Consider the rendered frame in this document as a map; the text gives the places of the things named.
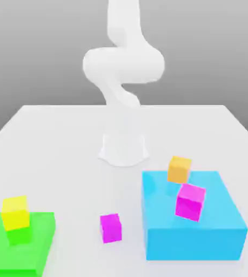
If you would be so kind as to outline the large green box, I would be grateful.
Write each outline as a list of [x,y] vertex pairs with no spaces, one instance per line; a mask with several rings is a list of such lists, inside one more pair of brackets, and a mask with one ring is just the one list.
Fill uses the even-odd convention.
[[53,212],[31,212],[32,239],[9,245],[0,214],[0,277],[42,277],[56,230]]

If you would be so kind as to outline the small orange cube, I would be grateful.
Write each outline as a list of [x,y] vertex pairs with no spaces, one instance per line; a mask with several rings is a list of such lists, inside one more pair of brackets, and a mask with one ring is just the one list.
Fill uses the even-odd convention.
[[187,183],[191,169],[191,159],[173,156],[167,172],[167,180],[174,183]]

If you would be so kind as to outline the small green cube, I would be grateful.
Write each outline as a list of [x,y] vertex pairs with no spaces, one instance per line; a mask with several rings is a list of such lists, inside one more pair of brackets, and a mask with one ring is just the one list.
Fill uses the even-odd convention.
[[28,244],[32,239],[32,229],[31,226],[13,229],[6,231],[6,235],[11,246]]

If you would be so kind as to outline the small magenta cube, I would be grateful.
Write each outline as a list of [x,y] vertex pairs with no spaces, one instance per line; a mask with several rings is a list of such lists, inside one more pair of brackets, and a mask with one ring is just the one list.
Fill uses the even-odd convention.
[[206,189],[183,183],[177,194],[175,215],[198,222],[202,214]]
[[100,216],[100,231],[103,243],[122,240],[122,224],[119,214],[108,214]]

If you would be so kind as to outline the large blue box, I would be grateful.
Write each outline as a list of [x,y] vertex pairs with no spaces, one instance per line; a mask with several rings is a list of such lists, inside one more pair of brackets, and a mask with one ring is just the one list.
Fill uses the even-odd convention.
[[142,222],[147,260],[238,260],[247,225],[217,171],[192,171],[206,189],[198,222],[175,215],[180,184],[166,171],[142,172]]

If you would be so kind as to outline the small yellow cube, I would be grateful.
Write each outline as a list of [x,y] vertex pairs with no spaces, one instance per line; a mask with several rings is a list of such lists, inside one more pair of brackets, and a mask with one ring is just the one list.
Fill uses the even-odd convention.
[[4,199],[1,217],[4,229],[7,232],[29,227],[30,213],[28,211],[27,196],[15,196]]

